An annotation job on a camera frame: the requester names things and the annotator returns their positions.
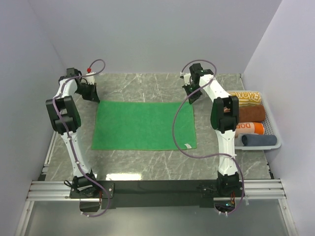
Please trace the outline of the green towel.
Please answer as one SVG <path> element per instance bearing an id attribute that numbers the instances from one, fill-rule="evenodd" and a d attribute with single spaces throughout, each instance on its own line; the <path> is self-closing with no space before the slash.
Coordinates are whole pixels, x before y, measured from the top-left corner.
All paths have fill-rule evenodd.
<path id="1" fill-rule="evenodd" d="M 101 101 L 94 150 L 183 150 L 197 147 L 193 106 L 180 102 Z"/>

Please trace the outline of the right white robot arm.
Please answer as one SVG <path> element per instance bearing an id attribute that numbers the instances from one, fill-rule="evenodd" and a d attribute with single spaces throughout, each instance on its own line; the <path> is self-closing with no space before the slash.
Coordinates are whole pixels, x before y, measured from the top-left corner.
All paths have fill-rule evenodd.
<path id="1" fill-rule="evenodd" d="M 185 101 L 192 104 L 203 92 L 212 101 L 210 123 L 217 136 L 220 159 L 216 187 L 204 189 L 216 192 L 219 196 L 228 196 L 242 188 L 234 146 L 239 123 L 239 99 L 219 84 L 215 78 L 216 71 L 204 69 L 201 62 L 213 64 L 204 59 L 193 60 L 185 65 L 189 73 L 181 71 L 180 78 L 184 80 L 183 88 L 187 94 Z"/>

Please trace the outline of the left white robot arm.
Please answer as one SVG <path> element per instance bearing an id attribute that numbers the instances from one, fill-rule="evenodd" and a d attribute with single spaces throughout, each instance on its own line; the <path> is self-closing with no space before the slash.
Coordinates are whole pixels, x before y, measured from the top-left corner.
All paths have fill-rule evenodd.
<path id="1" fill-rule="evenodd" d="M 79 94 L 84 100 L 99 103 L 96 82 L 91 69 L 86 77 L 76 68 L 68 68 L 66 75 L 59 78 L 59 88 L 52 99 L 46 100 L 46 109 L 54 131 L 64 141 L 72 163 L 73 180 L 64 181 L 72 194 L 92 198 L 100 192 L 92 168 L 87 163 L 80 143 L 81 118 L 73 95 Z"/>

